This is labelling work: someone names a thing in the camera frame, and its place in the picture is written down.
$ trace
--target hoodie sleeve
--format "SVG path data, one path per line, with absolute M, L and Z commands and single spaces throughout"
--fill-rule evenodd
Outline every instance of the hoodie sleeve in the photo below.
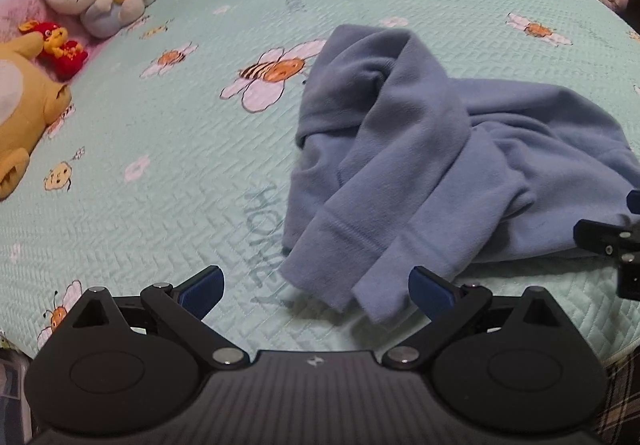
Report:
M 290 283 L 338 310 L 429 198 L 471 133 L 447 75 L 415 36 L 371 28 L 354 41 L 344 34 L 349 28 L 336 30 L 316 60 L 298 131 L 307 170 L 322 162 L 304 183 L 323 189 L 322 182 L 331 182 L 338 189 L 327 200 L 315 194 L 315 214 L 306 216 L 310 221 L 280 268 Z M 336 150 L 327 133 L 346 128 L 357 131 Z M 301 216 L 296 202 L 305 188 L 314 190 L 296 181 L 297 172 L 285 238 Z

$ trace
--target bee print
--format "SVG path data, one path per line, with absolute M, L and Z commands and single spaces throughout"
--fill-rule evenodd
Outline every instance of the bee print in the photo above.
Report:
M 76 106 L 74 104 L 69 104 L 69 106 L 65 109 L 65 111 L 60 115 L 60 117 L 51 125 L 47 127 L 46 133 L 49 139 L 52 139 L 60 132 L 60 129 L 65 124 L 65 120 L 71 116 L 76 111 Z
M 164 24 L 162 24 L 161 26 L 155 26 L 151 29 L 148 29 L 147 31 L 145 31 L 142 35 L 140 35 L 140 38 L 142 40 L 144 39 L 148 39 L 149 37 L 153 37 L 154 35 L 163 32 L 163 31 L 167 31 L 168 28 L 168 24 L 169 22 L 171 22 L 173 19 L 168 20 L 167 22 L 165 22 Z
M 62 304 L 56 305 L 56 297 L 58 292 L 53 293 L 53 311 L 47 310 L 44 313 L 44 318 L 49 317 L 49 325 L 44 328 L 38 335 L 38 349 L 42 349 L 42 346 L 49 340 L 49 337 L 60 326 L 62 320 L 65 319 L 66 314 L 71 311 L 71 308 L 82 297 L 82 285 L 80 281 L 73 281 L 67 288 L 62 298 Z
M 241 70 L 236 81 L 220 93 L 228 100 L 242 92 L 242 107 L 248 112 L 261 112 L 275 104 L 284 92 L 284 84 L 300 73 L 306 61 L 320 53 L 324 40 L 298 44 L 289 51 L 274 48 L 262 54 L 251 66 Z
M 165 51 L 156 60 L 154 60 L 146 70 L 144 70 L 142 75 L 140 75 L 140 78 L 147 78 L 148 76 L 153 75 L 164 75 L 176 64 L 183 62 L 187 55 L 196 51 L 197 47 L 197 44 L 189 42 L 178 49 Z
M 530 37 L 543 40 L 552 46 L 572 43 L 568 38 L 555 33 L 551 28 L 547 28 L 538 22 L 532 22 L 514 13 L 507 15 L 507 24 L 517 30 L 524 31 Z
M 151 15 L 143 15 L 127 28 L 127 33 L 135 30 L 136 28 L 143 26 L 146 23 L 146 21 L 148 21 L 150 18 L 151 18 Z

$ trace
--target bed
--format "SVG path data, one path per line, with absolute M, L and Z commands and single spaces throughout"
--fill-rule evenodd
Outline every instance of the bed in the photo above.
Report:
M 278 275 L 293 134 L 308 70 L 343 23 L 407 27 L 452 76 L 575 89 L 640 154 L 640 38 L 597 0 L 158 0 L 72 83 L 73 104 L 0 204 L 0 330 L 30 356 L 87 287 L 136 295 L 208 265 L 226 278 L 205 322 L 260 348 L 380 352 L 427 320 L 337 314 Z M 283 60 L 276 86 L 242 86 Z M 472 266 L 498 295 L 548 288 L 605 364 L 640 338 L 638 303 L 604 259 Z

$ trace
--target pink pillow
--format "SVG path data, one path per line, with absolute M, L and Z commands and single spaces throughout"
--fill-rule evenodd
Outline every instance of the pink pillow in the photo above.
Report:
M 69 38 L 82 44 L 82 47 L 89 53 L 86 65 L 102 49 L 105 42 L 91 37 L 84 29 L 78 17 L 60 15 L 49 8 L 44 0 L 4 0 L 0 2 L 0 42 L 7 42 L 21 33 L 18 26 L 28 20 L 57 22 L 69 31 Z M 34 61 L 41 67 L 47 75 L 57 80 L 46 64 L 40 60 Z

